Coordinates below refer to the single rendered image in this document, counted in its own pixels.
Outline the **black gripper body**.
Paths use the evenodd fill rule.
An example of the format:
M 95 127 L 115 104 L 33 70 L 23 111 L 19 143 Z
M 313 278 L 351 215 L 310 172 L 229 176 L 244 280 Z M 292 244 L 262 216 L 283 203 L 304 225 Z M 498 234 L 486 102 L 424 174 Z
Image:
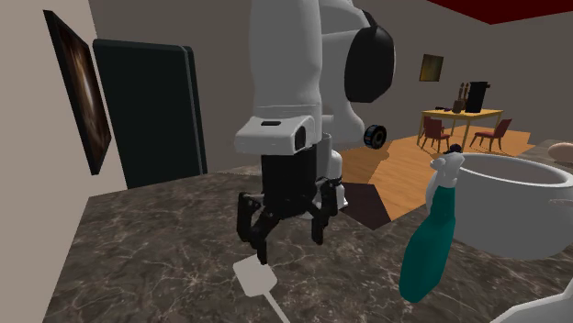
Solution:
M 306 213 L 317 193 L 317 147 L 294 155 L 263 155 L 265 210 L 281 218 Z

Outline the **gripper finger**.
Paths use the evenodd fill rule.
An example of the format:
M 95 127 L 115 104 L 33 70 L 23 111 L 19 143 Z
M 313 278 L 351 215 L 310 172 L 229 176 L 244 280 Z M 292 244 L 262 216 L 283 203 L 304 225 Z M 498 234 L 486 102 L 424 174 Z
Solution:
M 251 195 L 240 192 L 237 205 L 237 233 L 242 242 L 248 242 L 256 250 L 262 265 L 267 261 L 266 238 L 281 221 L 273 209 L 267 210 L 264 195 Z
M 312 215 L 311 238 L 317 245 L 322 245 L 323 231 L 328 226 L 329 219 L 338 214 L 338 206 L 333 180 L 322 177 L 317 181 L 317 187 L 320 189 L 320 206 L 311 202 L 308 211 Z

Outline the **white spatula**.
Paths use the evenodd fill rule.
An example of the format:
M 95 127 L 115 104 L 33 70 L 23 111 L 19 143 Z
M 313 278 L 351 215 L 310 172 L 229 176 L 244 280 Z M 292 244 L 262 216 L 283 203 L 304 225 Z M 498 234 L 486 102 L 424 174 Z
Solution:
M 257 255 L 254 254 L 235 262 L 232 269 L 246 296 L 264 296 L 282 323 L 291 323 L 271 294 L 271 290 L 277 284 L 277 277 L 268 264 L 261 264 Z

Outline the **teal spray bottle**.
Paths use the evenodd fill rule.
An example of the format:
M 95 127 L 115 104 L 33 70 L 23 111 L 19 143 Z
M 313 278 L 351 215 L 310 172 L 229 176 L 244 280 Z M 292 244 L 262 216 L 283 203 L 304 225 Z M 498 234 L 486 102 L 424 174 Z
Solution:
M 425 193 L 428 216 L 412 234 L 399 278 L 400 295 L 418 303 L 438 285 L 455 231 L 455 186 L 465 157 L 455 143 L 431 162 L 434 174 Z

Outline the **red chair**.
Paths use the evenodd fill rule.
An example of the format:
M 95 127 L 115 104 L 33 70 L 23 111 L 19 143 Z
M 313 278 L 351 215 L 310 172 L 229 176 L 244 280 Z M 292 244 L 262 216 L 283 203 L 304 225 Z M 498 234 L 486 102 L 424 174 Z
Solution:
M 505 133 L 507 132 L 511 122 L 512 122 L 511 118 L 502 119 L 502 121 L 495 127 L 494 130 L 476 132 L 474 134 L 474 138 L 472 139 L 470 145 L 473 145 L 477 138 L 480 138 L 479 144 L 482 144 L 484 139 L 489 139 L 489 150 L 492 150 L 493 142 L 496 139 L 498 141 L 499 147 L 501 149 L 501 139 L 504 137 Z
M 441 149 L 441 142 L 443 140 L 449 143 L 451 137 L 450 134 L 444 132 L 444 127 L 440 119 L 425 117 L 423 121 L 423 143 L 421 147 L 423 148 L 426 142 L 430 139 L 432 143 L 438 142 L 437 151 Z

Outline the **dark refrigerator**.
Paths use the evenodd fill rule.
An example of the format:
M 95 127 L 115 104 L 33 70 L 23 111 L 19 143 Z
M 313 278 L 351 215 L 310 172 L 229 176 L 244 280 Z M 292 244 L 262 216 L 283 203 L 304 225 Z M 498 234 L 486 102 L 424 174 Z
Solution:
M 207 173 L 192 48 L 95 39 L 93 49 L 127 187 Z

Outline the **yellow dining table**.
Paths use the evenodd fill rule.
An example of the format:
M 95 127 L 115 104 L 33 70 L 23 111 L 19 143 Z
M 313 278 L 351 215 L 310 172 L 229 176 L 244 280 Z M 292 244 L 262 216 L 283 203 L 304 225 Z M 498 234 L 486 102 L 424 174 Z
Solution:
M 446 111 L 445 109 L 444 110 L 436 110 L 436 109 L 424 110 L 421 112 L 421 121 L 420 121 L 419 133 L 418 133 L 418 138 L 417 138 L 417 144 L 420 144 L 420 140 L 422 138 L 422 132 L 423 132 L 423 122 L 424 122 L 424 119 L 426 117 L 452 119 L 453 125 L 452 125 L 451 133 L 450 133 L 451 136 L 454 135 L 455 122 L 458 120 L 464 120 L 466 122 L 466 129 L 465 129 L 465 134 L 464 134 L 463 141 L 462 141 L 462 147 L 465 147 L 468 131 L 469 131 L 469 128 L 470 128 L 472 121 L 482 119 L 482 118 L 487 118 L 487 117 L 496 117 L 497 121 L 496 121 L 495 126 L 498 126 L 498 124 L 500 123 L 502 114 L 503 114 L 502 110 L 485 109 L 485 108 L 482 108 L 479 113 L 468 113 L 465 111 L 455 113 L 453 111 Z

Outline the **large white pot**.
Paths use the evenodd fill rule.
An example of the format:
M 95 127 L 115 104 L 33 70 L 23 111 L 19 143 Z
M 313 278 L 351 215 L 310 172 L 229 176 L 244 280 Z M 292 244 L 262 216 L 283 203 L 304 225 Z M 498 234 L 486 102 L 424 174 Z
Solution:
M 536 161 L 466 153 L 454 238 L 500 257 L 537 260 L 573 243 L 573 174 Z

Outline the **white curved object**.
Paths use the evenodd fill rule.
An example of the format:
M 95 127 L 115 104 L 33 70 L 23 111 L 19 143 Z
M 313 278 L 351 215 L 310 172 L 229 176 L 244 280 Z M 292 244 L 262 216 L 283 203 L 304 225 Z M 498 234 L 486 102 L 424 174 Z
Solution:
M 573 323 L 573 278 L 561 294 L 512 306 L 489 323 Z

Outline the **beige round object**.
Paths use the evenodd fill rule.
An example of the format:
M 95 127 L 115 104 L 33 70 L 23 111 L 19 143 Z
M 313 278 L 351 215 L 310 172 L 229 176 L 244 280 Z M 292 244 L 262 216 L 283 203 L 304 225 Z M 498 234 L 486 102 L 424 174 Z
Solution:
M 559 142 L 547 149 L 547 154 L 555 162 L 573 163 L 573 143 Z

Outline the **small yellowish wall picture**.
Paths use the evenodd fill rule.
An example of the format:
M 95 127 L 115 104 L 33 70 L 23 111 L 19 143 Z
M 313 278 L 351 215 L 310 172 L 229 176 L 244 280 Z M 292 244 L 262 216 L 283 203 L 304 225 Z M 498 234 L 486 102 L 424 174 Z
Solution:
M 443 68 L 444 57 L 424 54 L 421 62 L 420 82 L 439 82 Z

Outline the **large dark framed wall picture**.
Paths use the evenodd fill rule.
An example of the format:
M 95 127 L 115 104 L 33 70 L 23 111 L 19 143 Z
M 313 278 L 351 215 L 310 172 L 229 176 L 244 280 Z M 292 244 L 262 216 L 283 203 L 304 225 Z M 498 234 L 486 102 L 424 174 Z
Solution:
M 90 173 L 98 175 L 112 137 L 90 48 L 53 11 L 43 15 Z

